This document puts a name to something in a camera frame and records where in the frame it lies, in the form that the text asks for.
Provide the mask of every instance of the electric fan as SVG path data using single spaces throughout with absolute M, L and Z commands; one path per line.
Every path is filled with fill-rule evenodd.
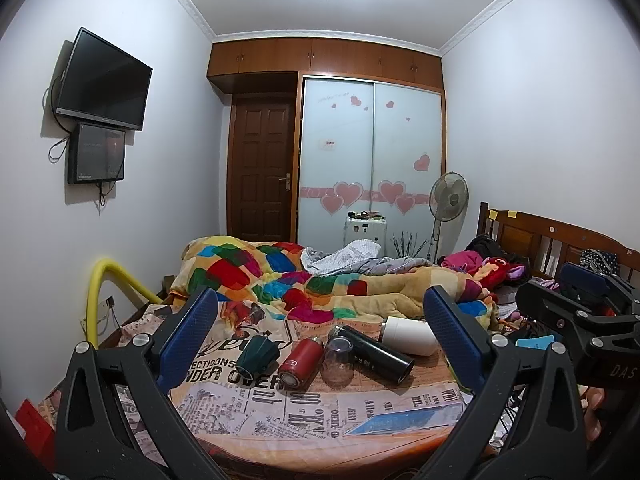
M 433 184 L 429 196 L 429 209 L 431 209 L 431 214 L 433 214 L 435 221 L 433 222 L 433 232 L 431 233 L 429 252 L 427 253 L 429 261 L 435 262 L 438 257 L 440 225 L 442 222 L 449 222 L 457 218 L 462 213 L 468 200 L 469 190 L 466 188 L 466 182 L 462 175 L 451 171 L 445 173 Z M 431 250 L 434 244 L 432 260 Z

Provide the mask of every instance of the yellow pipe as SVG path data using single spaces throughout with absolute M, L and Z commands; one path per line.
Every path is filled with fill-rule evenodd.
M 108 258 L 98 261 L 94 265 L 89 280 L 89 293 L 86 298 L 86 340 L 98 348 L 98 293 L 102 286 L 105 272 L 112 272 L 123 282 L 129 284 L 151 303 L 162 303 L 162 300 L 140 283 L 127 270 Z

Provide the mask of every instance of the sliding wardrobe door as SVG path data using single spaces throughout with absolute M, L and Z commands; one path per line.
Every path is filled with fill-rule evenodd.
M 369 209 L 373 84 L 305 82 L 300 142 L 298 243 L 334 252 L 348 211 Z
M 387 220 L 386 256 L 397 256 L 394 235 L 400 243 L 404 232 L 405 249 L 411 237 L 415 250 L 431 237 L 429 193 L 441 175 L 441 97 L 378 83 L 375 96 L 371 208 Z

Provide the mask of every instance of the red stuffed toy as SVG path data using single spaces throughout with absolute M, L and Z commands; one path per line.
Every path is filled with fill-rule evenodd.
M 502 282 L 517 280 L 524 273 L 523 264 L 510 264 L 503 258 L 487 258 L 473 274 L 474 280 L 488 289 L 494 290 Z

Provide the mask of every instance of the electrical outlet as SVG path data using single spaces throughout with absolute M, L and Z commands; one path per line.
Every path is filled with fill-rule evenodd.
M 106 300 L 98 303 L 98 308 L 96 313 L 98 323 L 100 323 L 100 320 L 105 320 L 107 323 L 109 322 L 108 321 L 109 309 L 113 308 L 114 305 L 115 305 L 115 301 L 113 299 L 113 296 L 109 296 Z M 85 317 L 82 317 L 80 319 L 80 326 L 82 327 L 82 332 L 84 332 L 84 334 L 86 335 L 86 318 Z
M 114 305 L 113 296 L 109 296 L 106 300 L 98 303 L 98 312 L 97 317 L 98 320 L 106 318 L 109 316 L 109 309 Z

